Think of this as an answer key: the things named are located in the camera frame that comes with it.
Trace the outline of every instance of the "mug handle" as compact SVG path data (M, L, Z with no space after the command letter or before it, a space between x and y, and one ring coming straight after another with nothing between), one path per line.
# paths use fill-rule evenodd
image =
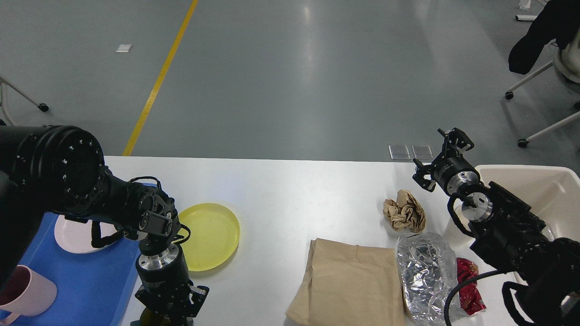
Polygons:
M14 320L16 320L18 317L20 317L20 314L17 313L11 313L10 315L8 315L8 317L0 320L0 325L1 326L5 326L5 325L10 325L11 323L14 322Z

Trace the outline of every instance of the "blue tray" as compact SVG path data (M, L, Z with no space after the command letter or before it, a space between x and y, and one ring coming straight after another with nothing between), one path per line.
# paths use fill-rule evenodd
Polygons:
M117 326L137 277L139 243L122 238L94 253L69 253L56 243L57 218L53 213L44 215L37 235L20 260L20 264L56 284L55 302L37 316L18 317L12 325ZM7 315L0 310L0 318Z

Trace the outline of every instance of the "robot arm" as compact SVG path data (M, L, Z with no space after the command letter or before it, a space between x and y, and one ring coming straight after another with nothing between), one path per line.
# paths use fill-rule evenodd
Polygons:
M195 287L179 245L175 200L160 187L123 181L104 164L99 142L73 126L0 126L0 289L26 251L45 211L114 224L139 242L136 297L173 325L193 322L209 292Z
M479 173L463 158L473 142L461 130L443 132L443 150L430 165L417 165L413 179L428 191L439 184L450 197L447 208L452 220L475 239L470 249L503 273L517 272L528 285L506 282L502 293L508 312L518 325L530 325L517 312L511 289L523 311L536 325L578 325L580 323L580 243L567 238L549 240L542 234L543 220L530 206L491 182L480 181ZM460 199L469 220L466 230L453 204Z

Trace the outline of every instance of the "white container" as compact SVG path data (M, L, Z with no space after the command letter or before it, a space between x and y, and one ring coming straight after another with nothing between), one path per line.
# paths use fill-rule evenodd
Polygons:
M554 238L580 241L580 178L568 168L531 165L478 165L487 186L494 181L532 206Z

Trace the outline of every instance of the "crumpled paper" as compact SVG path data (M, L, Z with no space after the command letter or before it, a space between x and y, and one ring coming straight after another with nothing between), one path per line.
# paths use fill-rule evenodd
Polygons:
M305 326L404 325L394 250L311 241L304 279L286 316Z
M411 232L419 233L425 228L425 211L409 190L399 190L397 201L385 199L383 215L395 231L408 227Z

